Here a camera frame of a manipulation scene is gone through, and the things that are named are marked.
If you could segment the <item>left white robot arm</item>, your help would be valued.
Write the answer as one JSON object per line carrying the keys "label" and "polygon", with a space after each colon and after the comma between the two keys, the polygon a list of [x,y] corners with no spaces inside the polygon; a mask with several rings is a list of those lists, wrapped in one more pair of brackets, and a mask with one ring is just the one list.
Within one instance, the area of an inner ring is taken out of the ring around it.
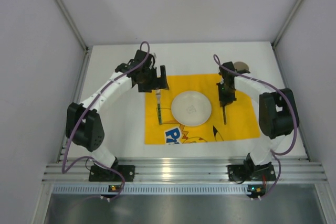
{"label": "left white robot arm", "polygon": [[66,151],[72,144],[84,148],[88,159],[103,169],[113,169],[117,158],[105,144],[107,124],[104,119],[112,105],[133,87],[139,93],[168,90],[166,67],[155,66],[155,55],[141,49],[127,63],[115,68],[111,77],[90,97],[71,103],[66,117]]}

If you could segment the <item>cream paper cup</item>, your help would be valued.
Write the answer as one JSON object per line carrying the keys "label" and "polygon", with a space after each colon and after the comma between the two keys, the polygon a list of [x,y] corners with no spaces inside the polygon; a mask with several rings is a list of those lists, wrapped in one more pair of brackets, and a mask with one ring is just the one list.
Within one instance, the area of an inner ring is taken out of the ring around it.
{"label": "cream paper cup", "polygon": [[249,66],[242,61],[235,62],[234,63],[234,68],[237,72],[250,73]]}

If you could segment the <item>cream upturned bowl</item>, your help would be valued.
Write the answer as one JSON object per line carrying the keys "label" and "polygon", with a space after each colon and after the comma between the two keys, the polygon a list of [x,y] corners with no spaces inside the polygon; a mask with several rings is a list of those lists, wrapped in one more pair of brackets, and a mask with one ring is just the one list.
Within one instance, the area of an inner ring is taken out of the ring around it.
{"label": "cream upturned bowl", "polygon": [[171,112],[174,119],[185,126],[200,126],[211,116],[210,100],[198,91],[184,91],[178,94],[172,104]]}

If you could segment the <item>metal spoon green handle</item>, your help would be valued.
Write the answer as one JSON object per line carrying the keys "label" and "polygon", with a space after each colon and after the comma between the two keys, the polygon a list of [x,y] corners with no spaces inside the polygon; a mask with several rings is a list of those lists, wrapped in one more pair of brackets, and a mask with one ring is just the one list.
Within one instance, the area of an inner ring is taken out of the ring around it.
{"label": "metal spoon green handle", "polygon": [[227,116],[226,116],[226,106],[223,106],[223,120],[224,124],[227,124]]}

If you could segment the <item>yellow printed cloth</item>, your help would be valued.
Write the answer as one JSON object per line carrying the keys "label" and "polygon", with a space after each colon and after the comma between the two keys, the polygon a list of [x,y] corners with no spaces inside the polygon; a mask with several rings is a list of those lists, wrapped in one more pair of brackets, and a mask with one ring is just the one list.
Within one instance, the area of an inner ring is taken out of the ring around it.
{"label": "yellow printed cloth", "polygon": [[193,144],[259,138],[261,133],[251,98],[237,91],[222,108],[218,74],[169,76],[169,89],[145,94],[146,145]]}

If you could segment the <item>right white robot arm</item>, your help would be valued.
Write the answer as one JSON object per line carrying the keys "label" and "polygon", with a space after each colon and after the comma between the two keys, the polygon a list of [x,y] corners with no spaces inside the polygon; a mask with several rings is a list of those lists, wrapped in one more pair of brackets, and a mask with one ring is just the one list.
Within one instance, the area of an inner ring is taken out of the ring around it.
{"label": "right white robot arm", "polygon": [[221,81],[217,83],[219,103],[222,109],[237,101],[241,91],[258,104],[259,128],[266,139],[259,140],[240,165],[227,167],[229,180],[237,184],[245,181],[274,181],[276,179],[272,158],[275,149],[289,134],[297,136],[299,117],[291,89],[278,89],[272,84],[251,76],[246,69],[237,70],[234,64],[219,65]]}

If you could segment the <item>metal fork green handle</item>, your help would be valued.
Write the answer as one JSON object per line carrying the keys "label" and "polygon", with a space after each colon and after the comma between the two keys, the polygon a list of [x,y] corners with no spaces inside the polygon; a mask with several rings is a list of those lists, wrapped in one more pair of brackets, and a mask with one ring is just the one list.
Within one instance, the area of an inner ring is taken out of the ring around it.
{"label": "metal fork green handle", "polygon": [[161,125],[162,124],[162,116],[161,116],[161,90],[160,89],[156,89],[155,96],[156,96],[156,100],[157,100],[158,122],[159,122],[159,125]]}

